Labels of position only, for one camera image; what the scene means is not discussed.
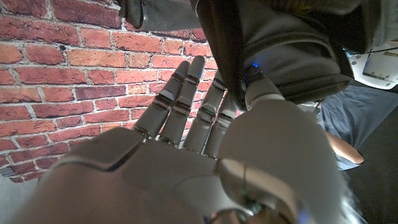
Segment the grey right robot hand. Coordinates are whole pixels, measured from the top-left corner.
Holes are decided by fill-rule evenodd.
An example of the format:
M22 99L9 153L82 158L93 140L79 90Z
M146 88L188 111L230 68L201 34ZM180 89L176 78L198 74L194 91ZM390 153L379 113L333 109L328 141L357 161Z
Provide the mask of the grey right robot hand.
M132 129L56 162L12 223L346 223L346 182L316 120L252 64L246 113L207 101L187 136L202 59L185 62Z

